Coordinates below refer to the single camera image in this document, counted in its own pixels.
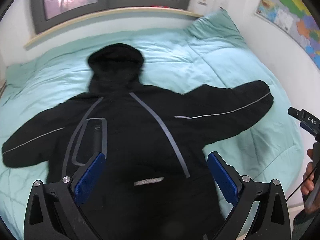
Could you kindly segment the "person's right hand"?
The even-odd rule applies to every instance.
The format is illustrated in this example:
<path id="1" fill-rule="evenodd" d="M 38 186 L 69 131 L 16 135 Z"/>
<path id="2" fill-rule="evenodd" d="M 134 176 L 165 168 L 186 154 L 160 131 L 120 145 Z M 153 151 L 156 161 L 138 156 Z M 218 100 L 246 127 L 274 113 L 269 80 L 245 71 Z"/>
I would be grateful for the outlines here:
<path id="1" fill-rule="evenodd" d="M 313 170 L 313 164 L 312 162 L 309 162 L 308 165 L 306 166 L 306 172 L 303 175 L 304 183 L 300 187 L 300 191 L 303 196 L 307 196 L 308 194 L 310 194 L 315 187 L 313 183 L 314 173 L 312 173 L 312 170 Z M 313 204 L 310 207 L 307 207 L 306 204 L 304 204 L 305 213 L 311 214 L 313 212 L 316 212 L 320 206 L 319 202 L 320 202 L 319 194 L 317 194 L 317 198 L 314 200 Z"/>

